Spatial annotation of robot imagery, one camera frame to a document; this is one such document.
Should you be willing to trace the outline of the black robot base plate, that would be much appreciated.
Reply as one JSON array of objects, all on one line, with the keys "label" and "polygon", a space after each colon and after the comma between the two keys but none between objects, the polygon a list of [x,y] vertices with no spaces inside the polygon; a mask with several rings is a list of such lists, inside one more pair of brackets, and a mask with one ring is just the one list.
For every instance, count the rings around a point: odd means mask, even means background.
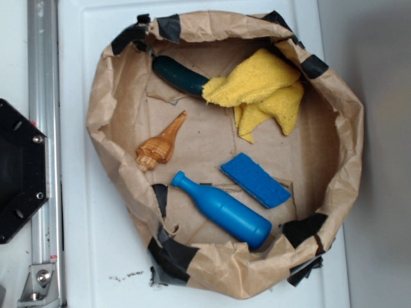
[{"label": "black robot base plate", "polygon": [[48,200],[47,137],[1,100],[1,244]]}]

